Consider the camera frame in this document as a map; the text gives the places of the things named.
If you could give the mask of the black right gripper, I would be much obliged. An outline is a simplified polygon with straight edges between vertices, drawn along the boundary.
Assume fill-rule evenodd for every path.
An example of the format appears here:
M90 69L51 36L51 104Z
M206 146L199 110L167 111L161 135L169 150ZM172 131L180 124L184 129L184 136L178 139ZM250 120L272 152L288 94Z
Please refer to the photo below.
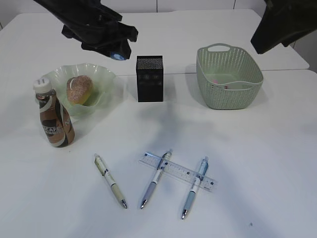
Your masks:
M317 30L315 0L266 0L263 19L251 38L258 54L291 43Z

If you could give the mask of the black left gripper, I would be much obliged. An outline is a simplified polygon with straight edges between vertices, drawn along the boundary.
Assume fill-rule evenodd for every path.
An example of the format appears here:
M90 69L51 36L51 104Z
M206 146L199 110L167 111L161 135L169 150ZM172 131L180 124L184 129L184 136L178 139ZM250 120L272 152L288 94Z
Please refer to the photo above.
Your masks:
M81 42L81 48L110 57L108 45L119 42L113 52L131 56L127 40L136 42L138 30L123 24L122 15L103 5L77 5L65 12L62 34Z

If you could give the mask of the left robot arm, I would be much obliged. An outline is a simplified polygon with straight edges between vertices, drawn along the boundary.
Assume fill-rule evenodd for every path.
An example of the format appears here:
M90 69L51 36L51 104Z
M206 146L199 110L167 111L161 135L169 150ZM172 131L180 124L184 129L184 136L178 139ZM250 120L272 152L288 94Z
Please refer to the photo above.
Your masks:
M36 1L63 23L62 35L81 43L81 48L114 60L128 60L129 41L136 42L138 30L123 24L122 15L100 0Z

